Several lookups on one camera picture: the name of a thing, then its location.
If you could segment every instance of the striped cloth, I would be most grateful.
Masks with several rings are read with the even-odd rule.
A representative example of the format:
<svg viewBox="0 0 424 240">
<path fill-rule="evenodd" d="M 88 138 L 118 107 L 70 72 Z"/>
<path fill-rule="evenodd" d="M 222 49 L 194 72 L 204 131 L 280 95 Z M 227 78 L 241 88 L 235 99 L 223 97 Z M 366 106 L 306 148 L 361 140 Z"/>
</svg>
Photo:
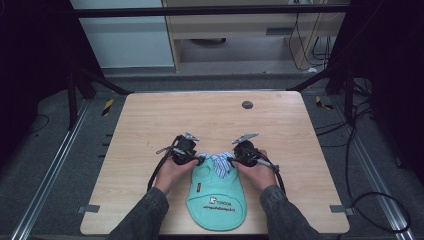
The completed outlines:
<svg viewBox="0 0 424 240">
<path fill-rule="evenodd" d="M 216 155 L 200 153 L 199 156 L 205 157 L 206 160 L 211 159 L 216 174 L 222 179 L 225 179 L 229 172 L 233 169 L 230 162 L 227 160 L 227 157 L 234 158 L 230 152 L 223 152 Z"/>
</svg>

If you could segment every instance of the gray sleeve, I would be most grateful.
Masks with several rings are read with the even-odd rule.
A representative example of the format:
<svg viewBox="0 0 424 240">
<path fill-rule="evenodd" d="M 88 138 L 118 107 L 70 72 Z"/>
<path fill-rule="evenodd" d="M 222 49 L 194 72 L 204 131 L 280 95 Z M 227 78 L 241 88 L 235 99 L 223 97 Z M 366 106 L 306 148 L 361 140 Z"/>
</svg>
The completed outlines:
<svg viewBox="0 0 424 240">
<path fill-rule="evenodd" d="M 323 239 L 283 191 L 272 185 L 260 197 L 268 225 L 268 237 L 276 239 Z"/>
<path fill-rule="evenodd" d="M 110 232 L 107 239 L 158 239 L 168 209 L 165 194 L 153 187 Z"/>
</svg>

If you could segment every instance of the table top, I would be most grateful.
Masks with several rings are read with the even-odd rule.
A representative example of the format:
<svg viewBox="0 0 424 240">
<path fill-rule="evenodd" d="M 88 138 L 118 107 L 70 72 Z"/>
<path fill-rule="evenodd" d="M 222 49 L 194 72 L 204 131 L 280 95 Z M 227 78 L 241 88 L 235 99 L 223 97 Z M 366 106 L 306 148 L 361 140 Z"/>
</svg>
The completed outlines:
<svg viewBox="0 0 424 240">
<path fill-rule="evenodd" d="M 250 101 L 253 108 L 242 103 Z M 319 146 L 302 96 L 285 91 L 136 93 L 127 97 L 104 160 L 90 205 L 81 224 L 84 234 L 108 234 L 146 193 L 147 183 L 169 146 L 188 131 L 200 138 L 198 153 L 232 152 L 231 144 L 246 133 L 256 148 L 267 151 L 278 164 L 288 199 L 321 233 L 344 233 L 349 223 Z M 231 231 L 203 229 L 191 218 L 185 201 L 191 176 L 185 176 L 167 198 L 169 211 L 161 234 L 266 234 L 266 217 L 260 192 L 240 174 L 247 202 L 243 224 Z"/>
</svg>

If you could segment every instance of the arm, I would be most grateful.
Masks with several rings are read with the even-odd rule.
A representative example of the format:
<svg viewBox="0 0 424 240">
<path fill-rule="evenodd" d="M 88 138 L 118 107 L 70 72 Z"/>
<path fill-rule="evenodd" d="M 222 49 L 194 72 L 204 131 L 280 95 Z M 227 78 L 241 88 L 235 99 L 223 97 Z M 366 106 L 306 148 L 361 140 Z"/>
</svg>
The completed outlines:
<svg viewBox="0 0 424 240">
<path fill-rule="evenodd" d="M 109 234 L 107 239 L 157 239 L 160 225 L 169 209 L 166 195 L 198 161 L 177 165 L 169 158 L 158 172 L 155 185 Z"/>
<path fill-rule="evenodd" d="M 233 165 L 262 192 L 260 202 L 267 217 L 270 240 L 322 239 L 322 236 L 309 225 L 299 209 L 289 202 L 278 187 L 275 174 L 269 167 L 260 164 L 254 167 L 245 167 L 237 162 L 233 162 Z"/>
</svg>

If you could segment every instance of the person's left hand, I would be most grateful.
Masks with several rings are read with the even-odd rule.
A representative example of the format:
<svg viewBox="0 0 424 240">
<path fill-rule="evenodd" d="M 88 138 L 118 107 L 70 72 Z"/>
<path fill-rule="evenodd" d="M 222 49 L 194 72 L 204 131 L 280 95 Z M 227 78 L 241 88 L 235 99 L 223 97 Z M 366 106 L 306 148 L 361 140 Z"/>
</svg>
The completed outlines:
<svg viewBox="0 0 424 240">
<path fill-rule="evenodd" d="M 180 178 L 193 170 L 198 163 L 198 160 L 192 160 L 184 165 L 177 165 L 172 157 L 169 157 L 159 170 L 154 187 L 167 195 Z"/>
</svg>

